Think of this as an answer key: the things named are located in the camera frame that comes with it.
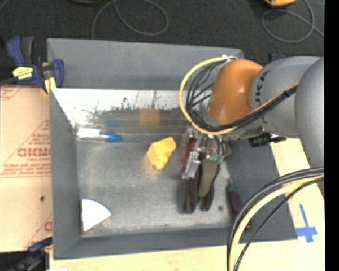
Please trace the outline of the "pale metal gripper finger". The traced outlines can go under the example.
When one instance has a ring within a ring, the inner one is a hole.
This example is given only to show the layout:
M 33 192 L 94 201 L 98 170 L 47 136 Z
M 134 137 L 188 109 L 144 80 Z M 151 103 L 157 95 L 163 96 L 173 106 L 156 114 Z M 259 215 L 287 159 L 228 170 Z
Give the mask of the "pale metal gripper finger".
M 192 175 L 192 159 L 188 158 L 185 164 L 185 167 L 182 170 L 181 178 L 183 180 L 191 180 L 193 178 Z
M 202 161 L 202 153 L 196 152 L 193 155 L 193 159 L 192 159 L 192 177 L 195 177 L 197 169 L 199 168 L 201 164 L 201 161 Z

